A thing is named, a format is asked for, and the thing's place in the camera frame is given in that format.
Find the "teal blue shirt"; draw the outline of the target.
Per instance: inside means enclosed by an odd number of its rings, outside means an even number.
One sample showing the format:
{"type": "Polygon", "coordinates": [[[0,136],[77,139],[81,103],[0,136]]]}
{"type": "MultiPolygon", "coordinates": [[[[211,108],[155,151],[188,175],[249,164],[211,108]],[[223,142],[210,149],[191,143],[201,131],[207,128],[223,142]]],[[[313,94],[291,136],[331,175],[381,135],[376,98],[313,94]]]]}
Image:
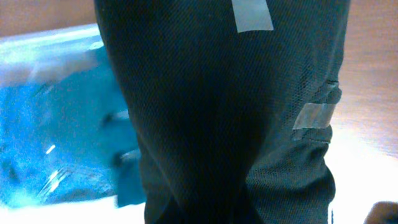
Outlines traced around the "teal blue shirt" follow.
{"type": "Polygon", "coordinates": [[[1,206],[146,201],[136,132],[104,48],[65,79],[1,89],[1,206]]]}

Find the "black garment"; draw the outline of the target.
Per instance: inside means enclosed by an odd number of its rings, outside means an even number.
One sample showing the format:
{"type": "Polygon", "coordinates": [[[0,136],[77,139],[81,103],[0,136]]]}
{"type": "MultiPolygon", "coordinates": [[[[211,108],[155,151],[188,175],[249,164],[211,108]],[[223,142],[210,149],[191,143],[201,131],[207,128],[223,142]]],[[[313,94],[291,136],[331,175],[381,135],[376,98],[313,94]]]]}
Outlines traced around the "black garment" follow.
{"type": "Polygon", "coordinates": [[[349,1],[97,0],[146,223],[327,223],[349,1]]]}

